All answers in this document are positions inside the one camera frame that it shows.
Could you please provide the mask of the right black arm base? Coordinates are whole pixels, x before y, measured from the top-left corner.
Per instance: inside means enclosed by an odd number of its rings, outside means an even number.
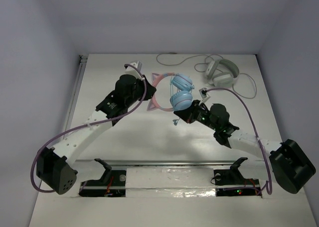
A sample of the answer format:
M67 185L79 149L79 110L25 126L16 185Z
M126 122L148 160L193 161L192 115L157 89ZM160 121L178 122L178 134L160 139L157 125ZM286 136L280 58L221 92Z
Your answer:
M228 169L214 170L210 183L215 185L218 197L262 196L259 180L245 179L239 171L246 160L247 157L241 157Z

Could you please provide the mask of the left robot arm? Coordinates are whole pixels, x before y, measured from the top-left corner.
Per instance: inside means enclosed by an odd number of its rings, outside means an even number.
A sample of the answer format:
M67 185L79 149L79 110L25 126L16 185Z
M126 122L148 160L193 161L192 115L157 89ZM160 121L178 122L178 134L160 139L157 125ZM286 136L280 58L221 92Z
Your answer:
M30 170L33 188L42 193L63 195L79 177L88 181L85 169L75 166L81 153L143 101L150 100L155 92L156 88L145 75L139 72L121 75L115 89L97 105L85 123L55 136L38 150Z

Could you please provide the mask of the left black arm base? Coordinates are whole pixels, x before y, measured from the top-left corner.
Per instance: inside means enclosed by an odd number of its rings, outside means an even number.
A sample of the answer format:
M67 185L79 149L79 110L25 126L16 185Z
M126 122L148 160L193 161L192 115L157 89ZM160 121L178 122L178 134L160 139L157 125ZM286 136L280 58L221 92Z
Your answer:
M125 197L126 175L125 169L112 170L112 167L100 158L94 159L103 166L104 172L99 179L86 180L81 183L79 196L81 197Z

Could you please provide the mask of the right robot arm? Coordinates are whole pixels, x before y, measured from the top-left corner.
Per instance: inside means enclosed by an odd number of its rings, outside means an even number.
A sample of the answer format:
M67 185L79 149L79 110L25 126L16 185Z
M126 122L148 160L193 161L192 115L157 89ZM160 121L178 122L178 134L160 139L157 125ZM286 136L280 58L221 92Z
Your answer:
M187 124L198 122L214 131L213 137L222 146L255 156L255 161L240 157L229 168L230 178L241 184L246 179L264 180L268 191L278 184L285 191L296 194L316 173L316 168L294 140L270 141L257 133L249 134L234 126L230 114L222 104L208 108L199 100L190 107L174 111Z

